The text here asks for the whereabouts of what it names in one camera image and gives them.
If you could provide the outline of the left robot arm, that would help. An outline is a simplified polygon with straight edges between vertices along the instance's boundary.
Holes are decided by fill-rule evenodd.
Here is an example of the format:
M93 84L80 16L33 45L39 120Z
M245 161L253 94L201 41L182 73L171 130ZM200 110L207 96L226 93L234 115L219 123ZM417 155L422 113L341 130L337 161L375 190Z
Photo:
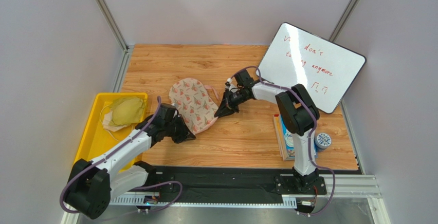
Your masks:
M153 115L138 123L121 142L90 161L79 159L71 169L60 194L61 208L72 214L97 219L110 201L129 191L155 190L166 185L158 182L156 169L143 161L123 168L136 156L169 137L176 144L194 140L182 115L171 104L162 103Z

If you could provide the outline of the beige bra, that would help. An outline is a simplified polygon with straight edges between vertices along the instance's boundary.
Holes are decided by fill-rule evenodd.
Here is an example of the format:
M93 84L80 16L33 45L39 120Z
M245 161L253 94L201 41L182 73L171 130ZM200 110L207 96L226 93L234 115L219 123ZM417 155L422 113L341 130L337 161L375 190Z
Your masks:
M110 111L109 113L105 114L103 116L103 120L101 121L102 127L109 131L109 132L117 132L125 127L128 127L128 125L116 125L112 121L113 112Z

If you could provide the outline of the floral mesh laundry bag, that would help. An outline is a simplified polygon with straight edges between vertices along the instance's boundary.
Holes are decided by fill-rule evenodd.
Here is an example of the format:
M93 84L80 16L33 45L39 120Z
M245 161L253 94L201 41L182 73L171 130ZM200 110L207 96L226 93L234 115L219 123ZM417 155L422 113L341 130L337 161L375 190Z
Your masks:
M195 135L210 128L218 119L215 116L218 105L209 96L210 91L218 100L218 93L212 86L194 78L179 80L170 88L170 101L182 115L189 131Z

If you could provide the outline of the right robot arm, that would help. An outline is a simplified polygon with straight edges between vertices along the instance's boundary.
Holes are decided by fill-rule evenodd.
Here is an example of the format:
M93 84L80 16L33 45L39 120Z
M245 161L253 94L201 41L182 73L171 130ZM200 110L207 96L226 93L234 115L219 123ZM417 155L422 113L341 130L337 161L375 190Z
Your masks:
M296 185L300 189L312 187L319 177L314 133L320 115L306 88L302 84L281 87L262 78L255 80L244 68L227 80L222 101L214 115L221 118L238 113L239 105L251 99L277 105L284 127L293 136Z

